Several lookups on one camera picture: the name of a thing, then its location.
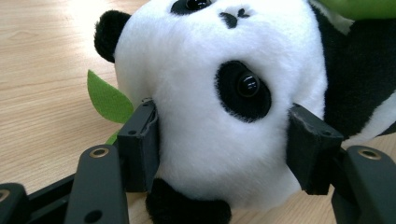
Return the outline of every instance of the green leaf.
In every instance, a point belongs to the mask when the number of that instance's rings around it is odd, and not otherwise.
[[[134,113],[128,97],[91,70],[88,71],[87,85],[93,107],[105,119],[125,123]]]

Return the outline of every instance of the black plastic bracket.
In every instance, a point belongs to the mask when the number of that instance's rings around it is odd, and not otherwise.
[[[290,110],[287,165],[308,194],[325,195],[344,136],[300,105]]]
[[[351,193],[336,191],[332,206],[339,224],[392,224],[396,220],[396,165],[370,147],[350,147],[342,160]]]
[[[126,165],[122,169],[126,191],[151,191],[160,164],[159,143],[157,110],[152,101],[146,101],[117,135],[120,156]]]
[[[66,224],[129,223],[119,153],[110,145],[91,147],[78,162]]]

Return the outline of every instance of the panda plush toy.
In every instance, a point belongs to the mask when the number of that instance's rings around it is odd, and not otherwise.
[[[108,11],[95,47],[134,105],[152,98],[160,166],[154,223],[228,223],[300,186],[286,164],[289,111],[307,108],[344,146],[393,133],[396,22],[351,21],[305,0],[151,0]]]

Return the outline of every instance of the wood grain surface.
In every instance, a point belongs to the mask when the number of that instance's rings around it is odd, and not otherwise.
[[[0,1],[0,183],[28,193],[73,174],[79,155],[103,144],[119,124],[100,117],[86,88],[88,69],[116,86],[114,66],[93,47],[107,10],[133,13],[147,0]],[[396,135],[368,146],[396,159]],[[131,223],[151,223],[145,194],[128,194]],[[268,213],[233,211],[245,223],[335,223],[330,196],[291,197]]]

